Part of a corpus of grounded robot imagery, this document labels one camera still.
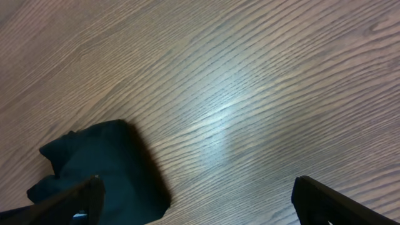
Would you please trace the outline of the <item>black t-shirt with logo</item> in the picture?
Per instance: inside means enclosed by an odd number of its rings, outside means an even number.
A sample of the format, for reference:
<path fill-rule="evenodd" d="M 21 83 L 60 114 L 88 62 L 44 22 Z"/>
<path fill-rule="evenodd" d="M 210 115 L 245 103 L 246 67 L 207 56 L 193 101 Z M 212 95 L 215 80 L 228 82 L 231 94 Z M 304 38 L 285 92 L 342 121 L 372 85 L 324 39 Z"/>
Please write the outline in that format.
<path fill-rule="evenodd" d="M 161 219 L 171 197 L 146 147 L 123 120 L 71 131 L 40 148 L 54 173 L 27 190 L 32 205 L 97 176 L 105 195 L 98 224 L 147 224 Z"/>

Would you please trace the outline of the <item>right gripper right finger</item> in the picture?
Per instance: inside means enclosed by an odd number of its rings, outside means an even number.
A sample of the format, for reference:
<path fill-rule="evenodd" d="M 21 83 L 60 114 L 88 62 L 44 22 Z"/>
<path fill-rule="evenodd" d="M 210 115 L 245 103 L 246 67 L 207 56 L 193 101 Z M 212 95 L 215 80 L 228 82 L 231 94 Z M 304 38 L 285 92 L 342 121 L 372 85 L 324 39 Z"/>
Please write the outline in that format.
<path fill-rule="evenodd" d="M 295 179 L 291 202 L 301 225 L 399 225 L 309 176 Z"/>

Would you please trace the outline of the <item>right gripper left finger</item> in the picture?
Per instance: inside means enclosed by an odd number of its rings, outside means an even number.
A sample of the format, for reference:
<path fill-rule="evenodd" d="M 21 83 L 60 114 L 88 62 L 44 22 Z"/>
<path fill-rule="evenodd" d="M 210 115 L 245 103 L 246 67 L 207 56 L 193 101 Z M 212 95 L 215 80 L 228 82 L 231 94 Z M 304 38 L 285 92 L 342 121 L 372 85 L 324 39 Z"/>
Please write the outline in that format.
<path fill-rule="evenodd" d="M 1 213 L 2 225 L 97 225 L 104 205 L 104 183 L 97 176 L 43 202 Z"/>

